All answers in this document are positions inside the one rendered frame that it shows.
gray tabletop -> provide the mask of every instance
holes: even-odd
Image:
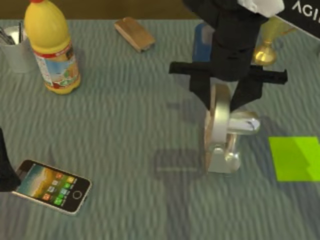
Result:
[[[13,74],[0,53],[0,126],[12,164],[33,159],[93,182],[75,217],[1,193],[0,239],[320,239],[320,185],[277,182],[268,143],[320,136],[319,43],[298,31],[282,38],[270,69],[287,68],[289,82],[266,85],[246,106],[262,128],[242,138],[240,170],[203,174],[204,107],[187,77],[168,74],[171,61],[191,61],[199,21],[142,23],[157,43],[138,54],[113,21],[70,21],[82,84],[66,96],[47,91],[38,70]]]

pen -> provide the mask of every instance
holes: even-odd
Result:
[[[13,38],[11,36],[8,36],[2,27],[0,27],[0,36],[7,44],[9,45],[16,44]]]
[[[21,43],[24,40],[24,27],[23,22],[19,22],[19,43]]]

green sticky note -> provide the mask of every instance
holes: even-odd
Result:
[[[317,137],[269,137],[279,182],[320,181],[320,144]]]

plastic bottle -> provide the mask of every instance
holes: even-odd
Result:
[[[24,16],[30,40],[45,86],[57,94],[69,94],[81,82],[67,21],[48,0],[30,0]]]

brass trophy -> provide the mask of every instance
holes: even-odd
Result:
[[[276,62],[277,53],[272,44],[278,37],[284,36],[296,30],[291,25],[277,17],[271,17],[261,26],[260,33],[262,44],[257,46],[253,54],[253,62],[260,66],[272,65]]]

